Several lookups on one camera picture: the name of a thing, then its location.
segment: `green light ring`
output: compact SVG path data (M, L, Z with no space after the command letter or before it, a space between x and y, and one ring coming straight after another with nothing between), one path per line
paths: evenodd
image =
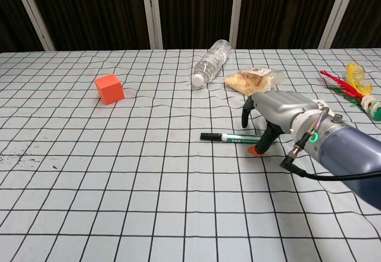
M310 138L310 142L311 143L315 143L319 139L319 134L317 132L315 132L314 134L315 134L315 137L314 138Z

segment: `plastic bag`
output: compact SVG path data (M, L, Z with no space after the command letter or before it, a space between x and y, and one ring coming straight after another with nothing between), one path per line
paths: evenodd
M255 92L269 91L275 85L283 83L285 76L282 71L267 67L248 67L225 77L225 84L232 89L250 96Z

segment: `black cap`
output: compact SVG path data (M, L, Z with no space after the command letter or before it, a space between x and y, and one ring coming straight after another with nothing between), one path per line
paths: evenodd
M221 141L222 134L221 133L201 133L201 140L209 140L209 141Z

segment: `red feather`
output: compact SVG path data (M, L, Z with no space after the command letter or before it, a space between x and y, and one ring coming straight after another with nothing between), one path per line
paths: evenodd
M330 79L333 79L335 82L337 82L339 84L339 86L341 87L342 92L347 94L349 97L358 98L359 100L362 100L363 95L361 93L357 92L349 83L344 82L343 80L339 79L338 77L332 76L331 74L329 74L325 70L321 70L320 73L329 77Z

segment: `orange fingertip pad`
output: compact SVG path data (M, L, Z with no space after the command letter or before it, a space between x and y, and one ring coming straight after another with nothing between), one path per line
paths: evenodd
M118 78L114 74L102 76L94 80L99 96L104 104L110 104L124 99L123 88Z
M264 154L259 154L255 149L255 146L251 146L248 148L248 152L254 156L263 156Z

